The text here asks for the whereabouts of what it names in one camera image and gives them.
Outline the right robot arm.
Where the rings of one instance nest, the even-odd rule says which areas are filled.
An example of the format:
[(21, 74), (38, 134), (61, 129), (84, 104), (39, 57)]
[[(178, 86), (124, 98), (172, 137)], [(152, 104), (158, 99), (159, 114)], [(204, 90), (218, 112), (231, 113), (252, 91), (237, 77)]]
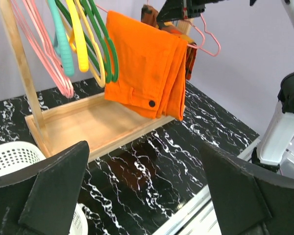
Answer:
[[(162, 6), (157, 21), (189, 21), (202, 17), (205, 6), (215, 0), (167, 0)], [(280, 84), (278, 101), (267, 130), (253, 149), (253, 164), (277, 173), (283, 154), (294, 138), (294, 72), (287, 75)]]

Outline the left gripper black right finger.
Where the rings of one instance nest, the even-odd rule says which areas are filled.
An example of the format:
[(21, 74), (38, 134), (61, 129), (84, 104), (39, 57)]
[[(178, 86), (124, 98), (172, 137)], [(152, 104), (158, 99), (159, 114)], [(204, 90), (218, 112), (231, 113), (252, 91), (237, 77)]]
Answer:
[(200, 155), (223, 235), (294, 235), (294, 179), (207, 142)]

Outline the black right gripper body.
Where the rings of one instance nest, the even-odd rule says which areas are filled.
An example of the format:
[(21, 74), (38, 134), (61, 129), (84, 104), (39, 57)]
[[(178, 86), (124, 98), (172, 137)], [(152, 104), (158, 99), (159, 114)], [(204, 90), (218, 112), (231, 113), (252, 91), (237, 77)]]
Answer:
[(158, 23), (187, 20), (200, 17), (207, 4), (222, 0), (166, 0), (156, 17)]

